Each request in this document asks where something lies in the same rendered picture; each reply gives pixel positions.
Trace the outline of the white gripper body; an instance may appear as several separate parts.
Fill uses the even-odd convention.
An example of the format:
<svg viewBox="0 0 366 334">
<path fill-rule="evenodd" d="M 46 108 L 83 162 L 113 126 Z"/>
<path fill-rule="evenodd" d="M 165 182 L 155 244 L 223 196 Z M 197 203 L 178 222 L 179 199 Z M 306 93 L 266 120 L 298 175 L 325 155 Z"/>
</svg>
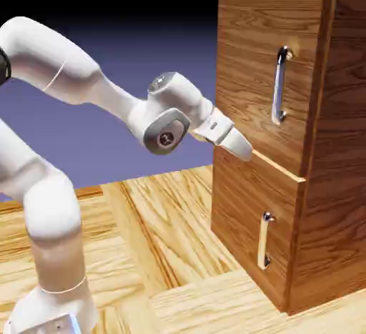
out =
<svg viewBox="0 0 366 334">
<path fill-rule="evenodd" d="M 242 161 L 247 162 L 252 158 L 253 147 L 251 143 L 236 127 L 229 130 L 221 141 L 221 147 Z"/>
</svg>

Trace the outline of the small wooden cabinet door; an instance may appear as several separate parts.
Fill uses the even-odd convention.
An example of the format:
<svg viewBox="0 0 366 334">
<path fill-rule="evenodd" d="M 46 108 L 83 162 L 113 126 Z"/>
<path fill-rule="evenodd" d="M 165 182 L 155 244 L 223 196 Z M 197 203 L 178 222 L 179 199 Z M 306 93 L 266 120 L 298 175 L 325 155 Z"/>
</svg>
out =
<svg viewBox="0 0 366 334">
<path fill-rule="evenodd" d="M 214 151 L 211 228 L 274 306 L 287 310 L 305 179 L 254 154 L 248 162 L 218 147 Z M 266 270 L 257 265 L 259 226 L 269 224 Z"/>
</svg>

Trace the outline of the large wooden cabinet door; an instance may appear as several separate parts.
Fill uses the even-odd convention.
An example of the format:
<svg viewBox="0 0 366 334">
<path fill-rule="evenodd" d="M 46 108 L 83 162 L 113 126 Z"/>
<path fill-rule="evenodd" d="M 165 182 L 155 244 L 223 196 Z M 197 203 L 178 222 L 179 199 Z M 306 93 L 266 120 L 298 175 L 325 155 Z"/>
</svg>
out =
<svg viewBox="0 0 366 334">
<path fill-rule="evenodd" d="M 261 154 L 298 177 L 310 164 L 334 0 L 219 0 L 217 104 Z M 271 120 L 277 52 L 287 45 L 280 125 Z"/>
</svg>

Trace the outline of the brown wooden cabinet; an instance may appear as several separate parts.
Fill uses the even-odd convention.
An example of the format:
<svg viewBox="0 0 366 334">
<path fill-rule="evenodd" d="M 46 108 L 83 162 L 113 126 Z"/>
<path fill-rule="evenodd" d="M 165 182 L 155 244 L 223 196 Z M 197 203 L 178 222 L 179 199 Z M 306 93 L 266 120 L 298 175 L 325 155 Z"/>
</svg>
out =
<svg viewBox="0 0 366 334">
<path fill-rule="evenodd" d="M 285 313 L 366 288 L 366 0 L 334 0 Z"/>
</svg>

